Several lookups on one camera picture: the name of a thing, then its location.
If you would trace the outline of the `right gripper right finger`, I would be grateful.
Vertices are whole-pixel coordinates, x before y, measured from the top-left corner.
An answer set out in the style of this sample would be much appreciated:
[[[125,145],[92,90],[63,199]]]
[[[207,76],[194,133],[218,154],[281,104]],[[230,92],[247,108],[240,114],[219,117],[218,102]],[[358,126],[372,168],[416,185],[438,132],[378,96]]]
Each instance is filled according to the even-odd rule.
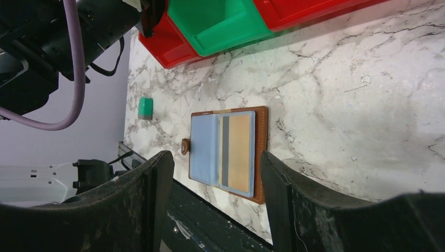
[[[374,203],[332,190],[270,152],[260,159],[274,251],[444,251],[444,194]]]

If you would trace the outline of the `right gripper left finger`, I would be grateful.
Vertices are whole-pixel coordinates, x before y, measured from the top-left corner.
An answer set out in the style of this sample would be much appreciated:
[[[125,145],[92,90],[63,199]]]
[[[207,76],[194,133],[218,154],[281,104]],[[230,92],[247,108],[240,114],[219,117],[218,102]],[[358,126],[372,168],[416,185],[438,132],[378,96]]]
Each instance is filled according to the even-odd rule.
[[[1,206],[1,251],[158,251],[174,173],[170,151],[63,203]]]

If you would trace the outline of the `brown leather card holder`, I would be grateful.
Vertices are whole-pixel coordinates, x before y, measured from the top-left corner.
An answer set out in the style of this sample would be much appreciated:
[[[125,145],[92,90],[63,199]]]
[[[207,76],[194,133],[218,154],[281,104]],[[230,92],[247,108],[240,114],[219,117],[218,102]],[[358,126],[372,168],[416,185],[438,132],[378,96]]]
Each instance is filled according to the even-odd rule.
[[[220,118],[250,115],[250,191],[248,195],[226,190],[220,183]],[[191,115],[190,137],[182,139],[181,153],[189,156],[188,177],[257,204],[265,202],[260,172],[260,156],[268,144],[269,111],[266,106],[195,112]]]

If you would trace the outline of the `gold card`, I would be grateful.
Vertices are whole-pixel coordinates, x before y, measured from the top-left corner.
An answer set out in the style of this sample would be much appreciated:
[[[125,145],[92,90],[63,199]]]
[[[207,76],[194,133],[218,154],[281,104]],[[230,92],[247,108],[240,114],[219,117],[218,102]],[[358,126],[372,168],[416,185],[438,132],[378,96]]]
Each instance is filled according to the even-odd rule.
[[[249,194],[250,143],[250,115],[220,118],[220,183],[226,190]]]

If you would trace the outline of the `red bin with black card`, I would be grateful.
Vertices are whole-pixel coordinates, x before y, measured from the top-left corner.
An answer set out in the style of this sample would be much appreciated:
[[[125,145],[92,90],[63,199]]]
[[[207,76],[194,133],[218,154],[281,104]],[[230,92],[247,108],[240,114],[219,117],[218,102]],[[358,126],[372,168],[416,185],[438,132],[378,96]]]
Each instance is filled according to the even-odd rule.
[[[139,41],[165,69],[207,59],[198,55],[167,13],[153,28],[153,35],[139,33]]]

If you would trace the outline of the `green plastic bin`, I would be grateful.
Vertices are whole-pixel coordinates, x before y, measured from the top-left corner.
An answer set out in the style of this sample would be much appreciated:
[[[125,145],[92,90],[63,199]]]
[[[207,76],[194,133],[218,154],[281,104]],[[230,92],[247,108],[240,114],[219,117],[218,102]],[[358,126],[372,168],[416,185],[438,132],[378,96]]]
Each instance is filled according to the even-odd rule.
[[[175,0],[167,15],[202,57],[273,34],[253,1]]]

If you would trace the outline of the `red bin with gold card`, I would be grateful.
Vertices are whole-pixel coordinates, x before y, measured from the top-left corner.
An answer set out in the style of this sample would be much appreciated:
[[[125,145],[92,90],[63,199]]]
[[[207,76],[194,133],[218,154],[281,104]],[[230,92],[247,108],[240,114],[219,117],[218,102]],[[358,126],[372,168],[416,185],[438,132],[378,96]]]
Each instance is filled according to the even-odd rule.
[[[279,32],[319,17],[378,4],[366,0],[259,0],[253,1],[267,27]]]

